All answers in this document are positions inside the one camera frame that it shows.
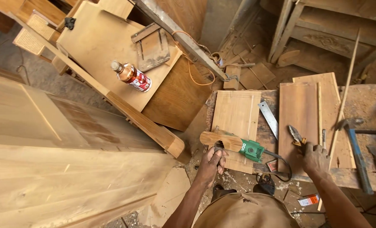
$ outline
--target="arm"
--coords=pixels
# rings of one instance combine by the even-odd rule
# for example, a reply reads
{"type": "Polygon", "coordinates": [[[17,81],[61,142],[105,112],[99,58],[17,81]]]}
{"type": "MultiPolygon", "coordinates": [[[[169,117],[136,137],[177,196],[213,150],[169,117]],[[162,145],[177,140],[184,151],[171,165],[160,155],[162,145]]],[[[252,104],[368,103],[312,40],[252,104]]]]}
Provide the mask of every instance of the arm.
{"type": "Polygon", "coordinates": [[[333,228],[354,227],[372,228],[368,221],[354,207],[351,201],[344,195],[334,183],[328,173],[330,157],[326,156],[327,150],[322,146],[312,143],[306,144],[304,157],[300,155],[304,171],[315,184],[321,199],[324,202],[328,220],[333,228]]]}
{"type": "Polygon", "coordinates": [[[212,186],[216,172],[223,173],[226,163],[225,155],[227,153],[224,151],[215,153],[214,147],[212,147],[202,156],[198,173],[191,187],[162,228],[191,228],[203,194],[212,186]]]}

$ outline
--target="hammer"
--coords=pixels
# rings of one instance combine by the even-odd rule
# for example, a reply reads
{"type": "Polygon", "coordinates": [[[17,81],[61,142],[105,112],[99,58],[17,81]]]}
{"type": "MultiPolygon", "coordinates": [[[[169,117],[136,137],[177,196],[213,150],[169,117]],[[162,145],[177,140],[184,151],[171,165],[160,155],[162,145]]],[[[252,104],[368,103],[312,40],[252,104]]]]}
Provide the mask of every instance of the hammer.
{"type": "Polygon", "coordinates": [[[358,145],[358,141],[357,141],[357,137],[355,135],[355,129],[354,129],[356,125],[360,125],[363,122],[364,120],[362,118],[344,119],[338,123],[337,130],[341,130],[342,128],[347,130],[348,137],[352,145],[355,165],[357,167],[357,172],[360,176],[360,181],[361,181],[363,191],[366,194],[372,195],[373,190],[371,187],[371,183],[369,182],[369,179],[368,179],[367,166],[365,165],[365,161],[361,153],[360,146],[358,145]]]}

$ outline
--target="person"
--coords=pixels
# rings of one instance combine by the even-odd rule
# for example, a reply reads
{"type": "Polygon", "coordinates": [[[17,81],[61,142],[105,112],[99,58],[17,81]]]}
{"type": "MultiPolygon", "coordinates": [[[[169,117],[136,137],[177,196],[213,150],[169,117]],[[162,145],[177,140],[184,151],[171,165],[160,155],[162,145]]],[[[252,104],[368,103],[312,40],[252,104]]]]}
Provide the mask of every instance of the person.
{"type": "MultiPolygon", "coordinates": [[[[315,184],[324,201],[332,228],[372,228],[327,172],[330,158],[320,145],[306,144],[303,170],[315,184]]],[[[216,172],[223,173],[226,152],[210,148],[202,157],[198,173],[180,205],[163,228],[190,228],[205,191],[212,186],[216,172]]],[[[298,228],[285,205],[270,194],[230,193],[212,200],[196,220],[194,228],[298,228]]]]}

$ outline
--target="plastic bottle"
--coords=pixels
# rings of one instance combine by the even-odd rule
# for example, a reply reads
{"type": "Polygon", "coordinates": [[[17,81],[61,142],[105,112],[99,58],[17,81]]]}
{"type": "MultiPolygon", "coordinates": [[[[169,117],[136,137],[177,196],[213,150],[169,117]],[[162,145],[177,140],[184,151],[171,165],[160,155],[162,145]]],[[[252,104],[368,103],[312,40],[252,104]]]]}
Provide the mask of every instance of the plastic bottle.
{"type": "Polygon", "coordinates": [[[148,78],[143,72],[135,68],[130,63],[124,65],[114,60],[111,63],[112,70],[117,74],[117,78],[124,83],[133,86],[140,92],[147,92],[151,88],[151,79],[148,78]]]}

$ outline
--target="hand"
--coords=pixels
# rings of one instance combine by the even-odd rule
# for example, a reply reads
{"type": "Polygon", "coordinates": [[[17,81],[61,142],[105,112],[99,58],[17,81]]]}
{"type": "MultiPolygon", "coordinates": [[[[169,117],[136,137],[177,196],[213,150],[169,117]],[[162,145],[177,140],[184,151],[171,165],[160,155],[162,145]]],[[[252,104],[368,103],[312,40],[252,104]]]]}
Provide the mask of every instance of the hand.
{"type": "Polygon", "coordinates": [[[330,165],[330,156],[327,155],[327,150],[320,145],[313,143],[306,143],[305,155],[298,155],[302,159],[303,170],[310,176],[311,174],[322,175],[328,172],[330,165]]]}
{"type": "Polygon", "coordinates": [[[198,173],[192,185],[199,185],[205,191],[212,186],[215,179],[216,172],[222,174],[226,158],[228,154],[222,149],[215,152],[215,147],[211,147],[202,156],[201,163],[199,164],[198,173]]]}

